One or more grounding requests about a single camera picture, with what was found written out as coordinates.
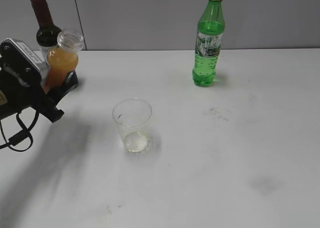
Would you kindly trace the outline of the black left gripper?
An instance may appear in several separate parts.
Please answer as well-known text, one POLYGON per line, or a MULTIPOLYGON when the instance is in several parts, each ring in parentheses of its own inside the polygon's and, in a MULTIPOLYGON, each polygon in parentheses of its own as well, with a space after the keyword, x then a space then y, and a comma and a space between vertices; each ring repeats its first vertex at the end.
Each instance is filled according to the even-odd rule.
POLYGON ((32 107, 52 123, 61 119, 64 112, 56 105, 78 86, 76 71, 68 73, 61 86, 51 88, 46 98, 40 87, 41 75, 38 71, 30 71, 26 82, 29 87, 20 84, 18 79, 5 70, 0 71, 0 118, 5 119, 32 107))

